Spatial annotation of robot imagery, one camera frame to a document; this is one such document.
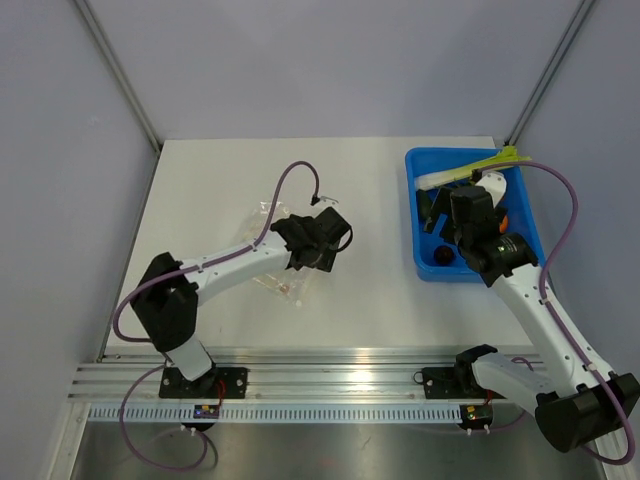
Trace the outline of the orange persimmon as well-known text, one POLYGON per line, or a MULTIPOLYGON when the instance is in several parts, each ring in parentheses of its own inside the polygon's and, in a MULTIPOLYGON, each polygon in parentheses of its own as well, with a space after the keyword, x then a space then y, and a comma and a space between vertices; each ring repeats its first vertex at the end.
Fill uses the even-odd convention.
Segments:
POLYGON ((503 217, 501 223, 500 223, 500 226, 499 226, 499 231, 500 231, 501 234, 504 234, 504 233, 507 232, 508 225, 509 225, 509 219, 508 219, 508 216, 505 215, 503 217))

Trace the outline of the clear zip top bag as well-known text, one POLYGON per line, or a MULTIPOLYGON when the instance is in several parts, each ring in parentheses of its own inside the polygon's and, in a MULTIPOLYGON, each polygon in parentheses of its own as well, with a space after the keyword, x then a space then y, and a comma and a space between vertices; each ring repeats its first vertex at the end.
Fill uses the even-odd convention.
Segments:
MULTIPOLYGON (((237 235, 238 241, 245 243, 255 242, 258 235, 262 232, 263 227, 266 225, 271 206, 272 203, 270 201, 259 204, 242 223, 239 234, 237 235)), ((271 223, 289 218, 292 214, 298 216, 315 216, 319 212, 320 209, 317 206, 302 206, 291 209, 287 204, 277 201, 271 223)), ((311 284, 311 280, 314 278, 315 271, 307 267, 295 270, 293 267, 285 269, 281 266, 281 263, 284 262, 284 251, 277 249, 280 244, 281 238, 268 231, 259 250, 263 257, 267 257, 268 254, 264 251, 274 247, 274 252, 279 258, 277 268, 254 277, 253 283, 259 284, 264 290, 268 290, 272 295, 277 296, 283 301, 295 307, 300 307, 303 304, 304 296, 311 284)))

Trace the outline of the dark green avocado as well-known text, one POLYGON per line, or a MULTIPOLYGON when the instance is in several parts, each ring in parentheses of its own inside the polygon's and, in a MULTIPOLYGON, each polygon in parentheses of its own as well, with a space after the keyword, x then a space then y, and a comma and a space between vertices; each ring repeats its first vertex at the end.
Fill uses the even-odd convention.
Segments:
POLYGON ((419 221, 426 222, 432 209, 432 200, 428 191, 418 190, 416 192, 416 206, 419 221))

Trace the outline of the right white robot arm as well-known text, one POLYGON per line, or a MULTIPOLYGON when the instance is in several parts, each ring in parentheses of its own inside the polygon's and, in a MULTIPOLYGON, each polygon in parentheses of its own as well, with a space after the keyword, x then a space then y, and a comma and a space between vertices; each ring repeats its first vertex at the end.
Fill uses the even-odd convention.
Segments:
POLYGON ((442 187, 426 220, 432 231, 445 215, 443 238, 454 245, 514 314, 546 366, 538 374, 489 345, 461 352, 454 384, 466 396, 491 391, 534 417, 545 439, 568 452, 619 429, 639 399, 633 374, 619 375, 597 355, 566 312, 553 304, 538 257, 524 237, 503 233, 505 209, 480 185, 442 187))

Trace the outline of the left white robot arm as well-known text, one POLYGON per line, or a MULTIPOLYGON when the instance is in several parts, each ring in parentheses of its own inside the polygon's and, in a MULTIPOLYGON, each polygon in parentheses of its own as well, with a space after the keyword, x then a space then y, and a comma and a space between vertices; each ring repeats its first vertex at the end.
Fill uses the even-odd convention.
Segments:
POLYGON ((352 226, 332 207, 317 216, 290 215, 253 243, 196 260, 156 256, 129 301, 151 344, 181 375, 195 398, 215 388, 215 363, 196 335, 198 309, 216 295, 261 275, 288 269, 329 272, 353 240, 352 226))

